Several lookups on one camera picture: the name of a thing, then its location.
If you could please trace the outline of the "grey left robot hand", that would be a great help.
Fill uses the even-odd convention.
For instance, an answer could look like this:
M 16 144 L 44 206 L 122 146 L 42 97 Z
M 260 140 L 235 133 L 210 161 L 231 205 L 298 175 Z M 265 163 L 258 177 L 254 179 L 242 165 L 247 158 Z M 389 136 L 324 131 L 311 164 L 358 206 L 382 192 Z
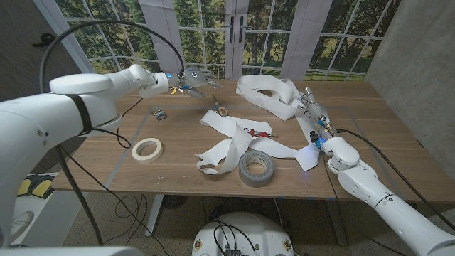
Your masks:
M 206 97 L 206 94 L 200 92 L 198 88 L 211 86 L 214 89 L 222 87 L 215 81 L 215 74 L 210 70 L 198 68 L 186 68 L 182 75 L 177 73 L 166 73 L 169 88 L 176 88 L 179 92 L 187 92 L 191 97 Z

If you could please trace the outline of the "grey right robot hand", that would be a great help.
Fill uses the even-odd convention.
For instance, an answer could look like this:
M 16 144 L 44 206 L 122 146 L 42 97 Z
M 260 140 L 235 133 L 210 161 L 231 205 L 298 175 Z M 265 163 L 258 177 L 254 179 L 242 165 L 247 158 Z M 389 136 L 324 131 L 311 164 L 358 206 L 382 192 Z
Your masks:
M 297 100 L 300 105 L 297 106 L 299 114 L 296 117 L 310 144 L 321 148 L 327 140 L 337 136 L 326 108 L 315 100 L 310 87 L 300 92 Z

